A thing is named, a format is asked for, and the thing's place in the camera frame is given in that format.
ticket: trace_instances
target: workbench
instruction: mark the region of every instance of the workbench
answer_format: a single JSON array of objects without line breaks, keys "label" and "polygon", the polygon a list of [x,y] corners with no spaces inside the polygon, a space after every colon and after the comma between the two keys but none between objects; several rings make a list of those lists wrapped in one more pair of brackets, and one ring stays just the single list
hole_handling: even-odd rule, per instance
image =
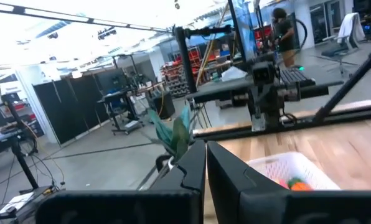
[{"label": "workbench", "polygon": [[[339,105],[333,111],[370,106],[371,100]],[[294,113],[309,116],[315,111]],[[251,122],[194,130],[207,133]],[[371,120],[319,128],[219,141],[220,145],[247,162],[274,154],[296,151],[304,154],[343,190],[371,190]],[[209,182],[205,184],[205,223],[217,223]]]}]

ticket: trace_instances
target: concrete floor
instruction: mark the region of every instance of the concrete floor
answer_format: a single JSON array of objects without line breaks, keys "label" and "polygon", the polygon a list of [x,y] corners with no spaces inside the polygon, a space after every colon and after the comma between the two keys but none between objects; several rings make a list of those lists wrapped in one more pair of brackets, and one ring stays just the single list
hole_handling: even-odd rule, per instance
[{"label": "concrete floor", "polygon": [[[337,66],[336,62],[320,58],[321,51],[328,46],[320,46],[315,49],[303,50],[297,57],[297,64],[305,67],[321,67],[328,71]],[[358,53],[347,56],[345,62],[350,70],[354,71],[361,64],[371,51],[371,43],[361,45]],[[316,77],[312,77],[318,83],[340,80],[342,78],[339,72],[327,72]],[[313,110],[322,106],[340,87],[331,87],[329,96],[322,96],[309,100],[303,100],[297,103],[287,103],[286,111],[295,112],[300,110]],[[342,100],[342,103],[348,103],[359,100],[371,100],[371,71],[367,74],[357,86]],[[179,113],[184,106],[183,100],[176,100],[176,113]],[[214,102],[207,103],[207,111],[213,126],[231,124],[239,121],[249,120],[246,108],[228,108],[218,109]],[[149,136],[155,136],[154,127],[148,124],[143,129],[137,130],[130,135],[118,134],[112,135],[109,124],[86,135],[78,141],[59,148],[57,145],[46,144],[44,138],[40,139],[40,145],[44,150],[39,153],[40,158],[46,158],[49,152],[55,162],[62,169],[66,189],[115,189],[130,190],[137,189],[144,183],[144,178],[148,173],[152,173],[152,178],[147,180],[146,185],[157,175],[154,166],[155,158],[164,153],[161,146],[148,144],[149,141],[143,137],[141,132]],[[4,192],[6,191],[7,179],[9,177],[10,166],[13,160],[11,152],[0,154],[0,204],[2,204]],[[49,185],[51,179],[48,176],[36,172],[35,165],[31,158],[26,158],[35,177],[38,177],[39,185]],[[61,182],[63,177],[60,169],[51,159],[44,161],[50,169],[57,182]],[[45,174],[48,174],[46,168],[36,161],[36,166]],[[21,171],[17,161],[9,178],[8,190],[4,202],[18,194],[19,190],[30,188],[29,183]]]}]

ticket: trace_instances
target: office chair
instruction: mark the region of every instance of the office chair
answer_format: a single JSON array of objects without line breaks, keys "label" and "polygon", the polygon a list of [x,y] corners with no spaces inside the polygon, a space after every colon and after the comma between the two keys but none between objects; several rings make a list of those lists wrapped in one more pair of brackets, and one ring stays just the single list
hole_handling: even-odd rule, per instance
[{"label": "office chair", "polygon": [[360,49],[356,33],[358,29],[362,29],[360,25],[360,17],[357,13],[348,14],[345,16],[342,26],[347,26],[345,22],[346,19],[352,17],[352,30],[349,35],[344,36],[331,36],[323,39],[323,41],[331,42],[331,47],[328,50],[325,50],[321,53],[322,56],[328,57],[331,60],[336,60],[339,62],[339,66],[330,70],[338,70],[342,77],[348,74],[349,78],[352,76],[352,73],[348,71],[343,65],[343,58],[355,53]]}]

